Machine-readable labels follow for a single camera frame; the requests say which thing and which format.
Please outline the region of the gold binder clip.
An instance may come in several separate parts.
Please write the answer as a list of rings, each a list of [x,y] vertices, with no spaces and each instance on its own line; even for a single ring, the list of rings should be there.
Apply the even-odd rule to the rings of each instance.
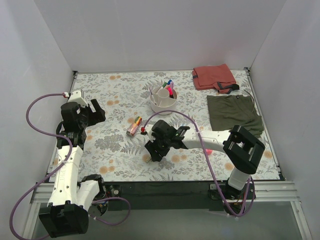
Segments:
[[[151,158],[151,156],[149,156],[149,157],[145,160],[145,162],[146,162],[146,163],[149,163],[151,160],[152,160],[152,158]]]

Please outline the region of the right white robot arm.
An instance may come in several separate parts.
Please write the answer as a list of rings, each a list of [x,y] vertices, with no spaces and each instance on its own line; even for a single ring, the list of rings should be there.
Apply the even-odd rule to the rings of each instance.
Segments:
[[[243,126],[235,125],[231,130],[199,132],[189,126],[178,129],[164,120],[141,128],[148,136],[144,145],[153,162],[160,162],[171,148],[213,150],[226,154],[234,168],[222,189],[227,199],[239,198],[245,192],[250,176],[257,172],[265,145]]]

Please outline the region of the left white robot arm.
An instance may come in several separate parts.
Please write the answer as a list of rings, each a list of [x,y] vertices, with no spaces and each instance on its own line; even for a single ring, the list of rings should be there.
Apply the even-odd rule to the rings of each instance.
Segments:
[[[96,99],[84,106],[69,100],[60,109],[62,122],[56,128],[58,170],[48,204],[39,211],[39,219],[51,238],[85,234],[92,202],[103,199],[107,193],[99,174],[85,176],[78,182],[86,128],[104,122],[105,111]]]

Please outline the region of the pink black highlighter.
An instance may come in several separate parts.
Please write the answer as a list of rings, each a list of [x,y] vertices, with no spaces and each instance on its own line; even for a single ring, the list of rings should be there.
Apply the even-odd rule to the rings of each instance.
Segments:
[[[173,83],[172,83],[172,85],[169,85],[167,90],[169,91],[169,97],[173,99],[174,98],[174,95],[173,95]]]

